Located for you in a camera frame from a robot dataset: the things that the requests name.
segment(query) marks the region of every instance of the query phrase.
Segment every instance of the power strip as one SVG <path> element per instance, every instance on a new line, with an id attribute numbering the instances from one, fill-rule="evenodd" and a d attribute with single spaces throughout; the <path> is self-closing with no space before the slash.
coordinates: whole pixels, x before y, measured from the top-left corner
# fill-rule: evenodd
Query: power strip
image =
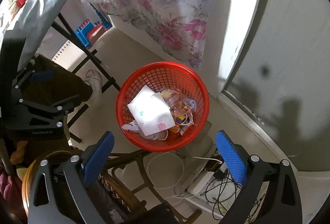
<path id="1" fill-rule="evenodd" d="M 213 174 L 214 172 L 203 170 L 193 181 L 193 183 L 187 188 L 187 191 L 192 195 L 199 194 L 207 182 L 211 179 Z"/>

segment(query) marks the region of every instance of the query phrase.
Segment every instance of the beige tile floor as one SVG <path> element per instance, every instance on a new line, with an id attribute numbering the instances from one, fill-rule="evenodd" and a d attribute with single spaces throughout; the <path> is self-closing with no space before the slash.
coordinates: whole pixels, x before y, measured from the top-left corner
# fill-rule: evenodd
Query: beige tile floor
<path id="1" fill-rule="evenodd" d="M 108 73 L 113 76 L 119 85 L 139 67 L 148 63 L 161 61 L 162 59 L 123 34 L 113 29 L 102 38 L 104 45 L 99 49 L 97 56 L 108 66 Z M 84 77 L 89 69 L 94 69 L 91 62 L 79 71 L 78 76 Z M 103 106 L 95 111 L 89 108 L 79 120 L 71 127 L 70 131 L 82 139 L 82 143 L 72 142 L 74 146 L 85 149 L 88 145 L 96 143 L 105 131 L 109 130 L 115 135 L 115 147 L 113 152 L 132 152 L 138 148 L 130 143 L 122 134 L 116 120 L 115 105 L 118 91 L 112 86 L 103 94 Z M 212 123 L 209 136 L 214 140 L 217 131 L 225 130 L 234 143 L 241 144 L 248 153 L 259 155 L 264 161 L 278 162 L 278 159 L 268 148 L 237 118 L 231 115 L 225 108 L 210 97 L 210 113 L 208 120 Z M 145 158 L 146 164 L 153 155 Z M 182 173 L 180 162 L 172 155 L 166 154 L 155 159 L 150 165 L 150 176 L 155 186 L 164 188 L 173 185 Z M 119 175 L 128 188 L 133 189 L 142 183 L 142 178 L 135 163 L 126 166 Z M 159 190 L 164 197 L 172 196 L 173 190 Z M 136 194 L 140 200 L 147 201 L 147 209 L 159 204 L 159 201 L 148 190 Z M 177 203 L 176 198 L 168 199 L 170 203 Z M 185 216 L 192 214 L 196 208 L 187 201 L 176 204 L 177 210 Z M 206 211 L 197 219 L 195 224 L 218 223 L 212 215 Z"/>

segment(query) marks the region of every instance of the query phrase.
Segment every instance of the silver screw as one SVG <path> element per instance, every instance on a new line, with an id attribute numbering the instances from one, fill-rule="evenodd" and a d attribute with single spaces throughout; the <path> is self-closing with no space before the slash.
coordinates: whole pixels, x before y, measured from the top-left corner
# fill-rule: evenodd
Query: silver screw
<path id="1" fill-rule="evenodd" d="M 290 162 L 288 160 L 283 160 L 282 161 L 282 164 L 285 165 L 285 166 L 289 166 L 290 165 Z"/>
<path id="2" fill-rule="evenodd" d="M 259 158 L 259 156 L 257 156 L 257 155 L 252 155 L 252 156 L 251 156 L 251 160 L 252 160 L 253 162 L 258 162 L 258 161 L 260 160 L 260 158 Z"/>
<path id="3" fill-rule="evenodd" d="M 47 163 L 48 163 L 47 160 L 42 160 L 42 161 L 40 162 L 40 165 L 41 165 L 41 166 L 45 166 Z"/>
<path id="4" fill-rule="evenodd" d="M 70 158 L 70 161 L 75 163 L 79 160 L 79 156 L 78 155 L 73 155 L 71 158 Z"/>

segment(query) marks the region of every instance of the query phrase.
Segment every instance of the sneaker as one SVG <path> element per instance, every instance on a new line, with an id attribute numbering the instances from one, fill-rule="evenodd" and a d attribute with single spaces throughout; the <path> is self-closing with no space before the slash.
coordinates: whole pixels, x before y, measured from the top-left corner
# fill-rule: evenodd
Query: sneaker
<path id="1" fill-rule="evenodd" d="M 101 106 L 101 96 L 102 96 L 102 76 L 96 70 L 89 70 L 86 73 L 84 82 L 92 87 L 93 93 L 86 104 L 93 109 L 98 109 Z"/>

